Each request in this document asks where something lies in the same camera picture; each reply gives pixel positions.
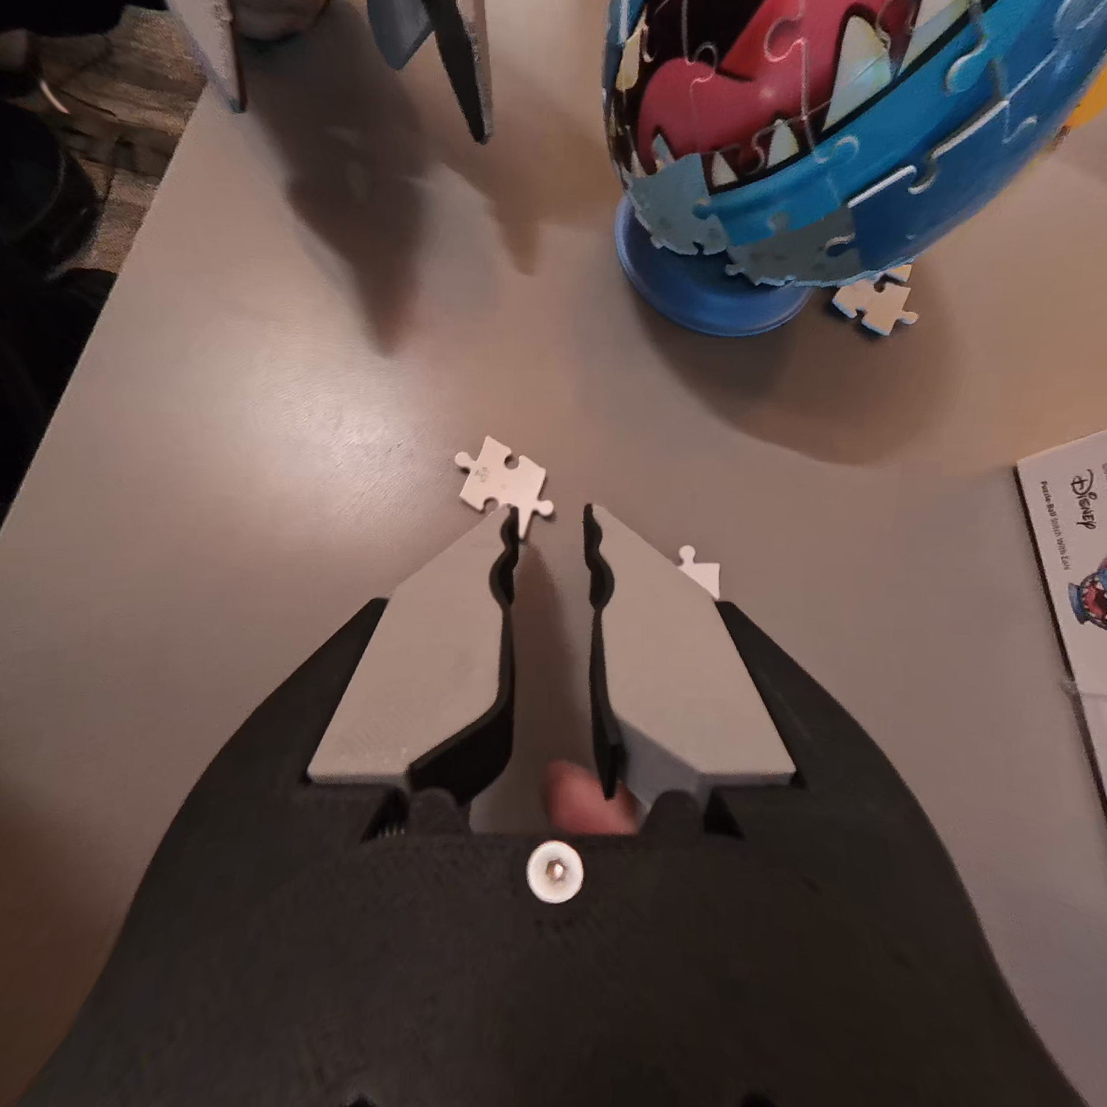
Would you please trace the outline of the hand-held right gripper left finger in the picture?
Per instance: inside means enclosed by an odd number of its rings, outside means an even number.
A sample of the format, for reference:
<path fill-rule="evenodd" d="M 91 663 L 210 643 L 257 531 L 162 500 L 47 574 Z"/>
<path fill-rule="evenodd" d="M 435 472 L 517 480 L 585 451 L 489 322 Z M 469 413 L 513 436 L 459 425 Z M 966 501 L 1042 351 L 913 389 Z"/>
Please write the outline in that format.
<path fill-rule="evenodd" d="M 315 784 L 485 790 L 513 750 L 518 513 L 500 508 L 399 584 L 308 765 Z"/>

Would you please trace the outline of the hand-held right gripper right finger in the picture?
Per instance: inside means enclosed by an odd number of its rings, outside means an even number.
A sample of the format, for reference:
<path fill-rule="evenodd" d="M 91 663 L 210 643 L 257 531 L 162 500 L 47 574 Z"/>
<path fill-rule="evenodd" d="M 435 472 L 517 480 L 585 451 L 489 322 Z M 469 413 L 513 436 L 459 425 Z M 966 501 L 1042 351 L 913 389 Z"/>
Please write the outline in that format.
<path fill-rule="evenodd" d="M 597 776 L 644 808 L 667 792 L 789 784 L 796 765 L 720 601 L 606 508 L 584 512 Z"/>

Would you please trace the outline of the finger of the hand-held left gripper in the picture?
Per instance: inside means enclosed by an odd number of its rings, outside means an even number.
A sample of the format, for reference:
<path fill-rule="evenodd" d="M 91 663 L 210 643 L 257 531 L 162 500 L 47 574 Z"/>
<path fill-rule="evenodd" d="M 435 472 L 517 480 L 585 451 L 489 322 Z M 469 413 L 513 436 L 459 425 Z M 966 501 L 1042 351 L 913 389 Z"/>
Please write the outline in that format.
<path fill-rule="evenodd" d="M 374 42 L 388 66 L 401 71 L 428 37 L 449 79 L 473 140 L 494 131 L 492 66 L 484 2 L 368 2 Z"/>
<path fill-rule="evenodd" d="M 245 82 L 232 2 L 169 2 L 189 48 L 208 82 L 235 115 L 246 107 Z"/>

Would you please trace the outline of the white puzzle piece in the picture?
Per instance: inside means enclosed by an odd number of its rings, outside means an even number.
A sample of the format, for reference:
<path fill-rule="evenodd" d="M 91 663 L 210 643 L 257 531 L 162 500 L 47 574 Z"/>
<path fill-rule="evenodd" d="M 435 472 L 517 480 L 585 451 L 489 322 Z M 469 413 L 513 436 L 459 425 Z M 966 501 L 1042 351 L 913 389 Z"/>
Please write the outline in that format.
<path fill-rule="evenodd" d="M 722 567 L 720 563 L 701 562 L 697 556 L 697 550 L 691 545 L 684 545 L 677 551 L 677 568 L 700 588 L 705 589 L 712 596 L 713 601 L 717 603 L 722 599 Z"/>
<path fill-rule="evenodd" d="M 874 278 L 840 286 L 832 298 L 832 307 L 842 317 L 858 322 L 870 334 L 890 338 L 898 327 L 909 327 L 919 321 L 919 314 L 907 309 L 912 269 L 913 264 L 907 263 L 883 270 Z"/>
<path fill-rule="evenodd" d="M 457 452 L 453 463 L 465 475 L 459 492 L 461 502 L 480 513 L 489 504 L 513 508 L 521 541 L 527 538 L 535 517 L 555 516 L 554 502 L 544 498 L 547 469 L 529 456 L 514 454 L 498 439 L 484 438 L 477 456 Z"/>

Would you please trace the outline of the blue ball stand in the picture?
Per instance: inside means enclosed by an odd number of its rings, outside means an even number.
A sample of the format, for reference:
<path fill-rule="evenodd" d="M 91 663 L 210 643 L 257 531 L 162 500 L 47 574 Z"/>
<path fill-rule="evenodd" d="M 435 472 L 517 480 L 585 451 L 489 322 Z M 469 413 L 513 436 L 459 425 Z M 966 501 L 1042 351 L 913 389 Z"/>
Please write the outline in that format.
<path fill-rule="evenodd" d="M 652 244 L 627 198 L 614 218 L 618 263 L 635 293 L 681 328 L 710 338 L 754 338 L 789 323 L 813 297 L 796 285 L 754 285 L 728 276 L 714 256 Z"/>

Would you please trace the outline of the blue puzzle ball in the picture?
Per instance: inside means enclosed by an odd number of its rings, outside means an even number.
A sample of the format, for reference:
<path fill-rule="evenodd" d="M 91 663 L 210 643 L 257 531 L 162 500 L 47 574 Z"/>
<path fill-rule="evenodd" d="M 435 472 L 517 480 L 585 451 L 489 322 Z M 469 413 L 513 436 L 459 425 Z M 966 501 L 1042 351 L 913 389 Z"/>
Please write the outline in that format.
<path fill-rule="evenodd" d="M 646 243 L 829 286 L 975 214 L 1104 67 L 1104 3 L 609 3 L 608 149 Z"/>

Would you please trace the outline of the colourful cardboard puzzle box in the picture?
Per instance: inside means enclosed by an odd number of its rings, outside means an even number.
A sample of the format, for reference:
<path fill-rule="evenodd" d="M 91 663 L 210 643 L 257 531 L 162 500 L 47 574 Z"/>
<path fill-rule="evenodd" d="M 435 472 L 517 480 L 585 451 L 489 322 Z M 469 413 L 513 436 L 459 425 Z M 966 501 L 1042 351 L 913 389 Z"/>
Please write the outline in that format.
<path fill-rule="evenodd" d="M 1106 433 L 1028 456 L 1015 465 L 1042 588 L 1106 805 Z"/>

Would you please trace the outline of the person's left hand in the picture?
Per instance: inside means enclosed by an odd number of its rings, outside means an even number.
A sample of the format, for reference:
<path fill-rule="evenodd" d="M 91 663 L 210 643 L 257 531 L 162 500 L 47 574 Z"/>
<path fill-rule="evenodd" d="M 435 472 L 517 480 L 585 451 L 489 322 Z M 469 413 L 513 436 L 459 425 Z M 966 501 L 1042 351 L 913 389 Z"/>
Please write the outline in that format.
<path fill-rule="evenodd" d="M 310 31 L 328 2 L 233 2 L 239 33 L 258 44 L 277 44 Z"/>

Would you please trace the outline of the person's right hand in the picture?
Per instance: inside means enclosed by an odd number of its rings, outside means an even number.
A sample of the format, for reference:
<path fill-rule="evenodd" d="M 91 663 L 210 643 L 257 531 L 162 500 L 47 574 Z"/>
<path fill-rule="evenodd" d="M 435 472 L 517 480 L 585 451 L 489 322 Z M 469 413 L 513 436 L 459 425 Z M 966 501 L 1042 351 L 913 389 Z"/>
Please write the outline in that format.
<path fill-rule="evenodd" d="M 619 784 L 608 798 L 588 770 L 561 759 L 547 765 L 544 809 L 548 821 L 568 836 L 634 836 L 639 829 L 635 798 Z"/>

